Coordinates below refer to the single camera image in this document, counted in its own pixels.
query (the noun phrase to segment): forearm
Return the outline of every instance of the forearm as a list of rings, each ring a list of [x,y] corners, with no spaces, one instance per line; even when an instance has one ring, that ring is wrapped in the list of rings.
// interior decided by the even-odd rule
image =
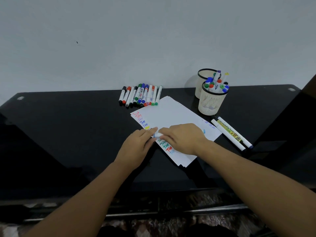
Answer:
[[[110,164],[89,185],[38,223],[24,237],[95,237],[114,195],[130,172],[124,166]]]
[[[316,235],[315,193],[285,175],[242,158],[211,141],[203,146],[198,155],[276,234]]]

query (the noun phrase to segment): black rim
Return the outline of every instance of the black rim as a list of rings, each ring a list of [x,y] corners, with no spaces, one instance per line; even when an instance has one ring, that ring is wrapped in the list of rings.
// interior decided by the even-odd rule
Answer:
[[[204,76],[201,76],[201,75],[200,75],[200,71],[206,71],[206,70],[207,70],[207,71],[215,71],[215,72],[217,72],[217,70],[214,70],[214,69],[204,68],[204,69],[199,70],[199,71],[197,72],[197,75],[198,75],[199,77],[201,77],[201,78],[207,80],[207,77],[204,77]]]
[[[204,84],[205,84],[205,82],[202,83],[202,89],[204,91],[206,91],[207,93],[212,94],[212,95],[222,96],[222,95],[226,95],[229,91],[229,89],[228,89],[227,92],[225,92],[225,93],[214,93],[214,92],[211,92],[211,91],[208,91],[207,89],[205,89]]]

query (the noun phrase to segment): white paper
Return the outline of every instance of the white paper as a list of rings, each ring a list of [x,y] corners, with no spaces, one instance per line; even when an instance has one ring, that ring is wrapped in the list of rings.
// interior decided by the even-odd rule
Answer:
[[[205,134],[208,140],[214,141],[221,132],[194,112],[175,101],[169,96],[161,98],[158,106],[146,106],[131,113],[131,116],[145,129],[152,127],[170,127],[172,125],[194,123]],[[195,155],[186,155],[170,146],[164,140],[157,139],[158,145],[179,166],[187,167],[195,158]]]

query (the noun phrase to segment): finger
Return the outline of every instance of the finger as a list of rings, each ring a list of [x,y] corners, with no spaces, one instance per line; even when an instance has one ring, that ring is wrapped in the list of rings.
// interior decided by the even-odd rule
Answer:
[[[141,136],[142,140],[146,142],[157,130],[158,130],[158,127],[154,127],[154,128],[151,128],[150,130],[146,131]]]
[[[162,135],[160,136],[161,140],[164,140],[166,142],[168,142],[171,146],[175,146],[176,142],[174,141],[174,139],[172,139],[171,137],[167,136],[167,135]]]
[[[142,136],[146,131],[147,131],[147,130],[145,130],[145,129],[141,129],[141,130],[137,133],[137,135],[138,135],[138,136]]]
[[[159,133],[170,136],[172,139],[175,139],[175,136],[170,128],[163,127],[159,130]]]
[[[151,138],[149,139],[149,141],[147,141],[147,143],[144,146],[144,153],[147,154],[147,152],[149,151],[150,147],[153,145],[153,143],[156,141],[157,138]]]

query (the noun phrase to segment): right hand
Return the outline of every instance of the right hand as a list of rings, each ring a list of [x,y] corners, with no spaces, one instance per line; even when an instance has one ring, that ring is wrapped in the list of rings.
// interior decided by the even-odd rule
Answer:
[[[187,155],[197,155],[198,148],[207,142],[203,131],[193,123],[161,128],[160,139],[167,141],[175,150]]]

